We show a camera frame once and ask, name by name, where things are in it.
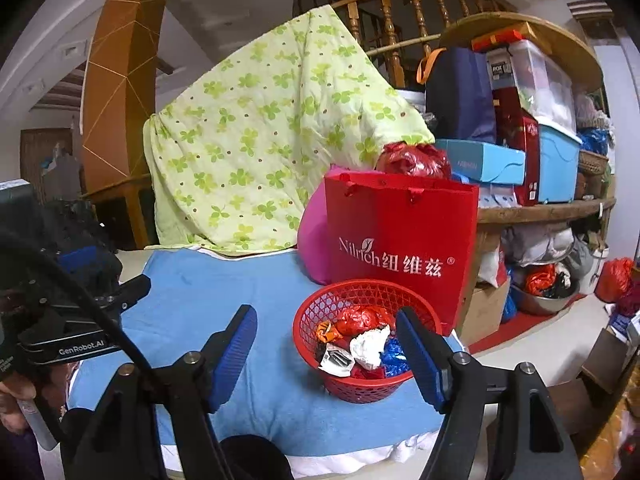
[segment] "red shopping bag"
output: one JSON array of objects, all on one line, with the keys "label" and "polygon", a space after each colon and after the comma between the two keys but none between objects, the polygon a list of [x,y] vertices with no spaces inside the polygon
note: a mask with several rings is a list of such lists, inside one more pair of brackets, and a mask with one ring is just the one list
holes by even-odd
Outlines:
[{"label": "red shopping bag", "polygon": [[399,283],[456,323],[476,238],[478,187],[346,171],[324,178],[332,282]]}]

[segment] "human hand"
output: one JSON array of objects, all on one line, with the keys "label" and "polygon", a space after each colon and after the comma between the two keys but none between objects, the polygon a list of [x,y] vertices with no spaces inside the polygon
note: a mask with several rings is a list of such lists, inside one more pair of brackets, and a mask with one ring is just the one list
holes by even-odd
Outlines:
[{"label": "human hand", "polygon": [[[50,367],[50,383],[42,389],[42,396],[49,405],[60,410],[66,401],[66,381],[71,366],[55,365]],[[14,372],[0,382],[0,421],[12,433],[21,434],[28,427],[17,400],[31,400],[36,396],[36,388],[30,380]]]}]

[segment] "blue gripper pad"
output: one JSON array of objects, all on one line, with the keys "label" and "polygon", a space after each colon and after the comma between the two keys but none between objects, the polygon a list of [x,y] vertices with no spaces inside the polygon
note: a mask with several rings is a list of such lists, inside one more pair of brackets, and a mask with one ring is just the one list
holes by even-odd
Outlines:
[{"label": "blue gripper pad", "polygon": [[258,331],[258,315],[242,305],[224,332],[213,334],[202,349],[209,367],[209,412],[215,413],[233,393]]},{"label": "blue gripper pad", "polygon": [[444,413],[452,387],[449,357],[453,351],[441,335],[427,330],[409,307],[396,315],[396,335],[422,398]]}]

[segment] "round wooden tabletop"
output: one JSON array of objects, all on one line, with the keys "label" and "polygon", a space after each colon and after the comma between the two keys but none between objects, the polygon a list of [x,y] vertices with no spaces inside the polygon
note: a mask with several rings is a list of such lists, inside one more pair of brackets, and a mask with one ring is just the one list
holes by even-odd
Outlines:
[{"label": "round wooden tabletop", "polygon": [[458,20],[442,31],[440,46],[471,46],[471,40],[519,22],[529,22],[536,34],[551,44],[551,58],[566,72],[577,91],[602,86],[602,69],[593,50],[577,36],[554,23],[517,12],[481,12]]}]

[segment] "white bucket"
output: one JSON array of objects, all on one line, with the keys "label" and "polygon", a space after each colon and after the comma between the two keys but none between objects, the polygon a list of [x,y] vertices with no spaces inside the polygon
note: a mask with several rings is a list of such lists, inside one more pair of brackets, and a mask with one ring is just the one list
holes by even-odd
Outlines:
[{"label": "white bucket", "polygon": [[591,266],[591,270],[583,277],[583,279],[580,280],[579,291],[583,294],[593,294],[593,291],[596,290],[598,278],[602,272],[602,266],[604,265],[605,260],[609,257],[609,248],[605,247],[601,251],[595,250],[591,253],[591,256],[593,256],[593,265]]}]

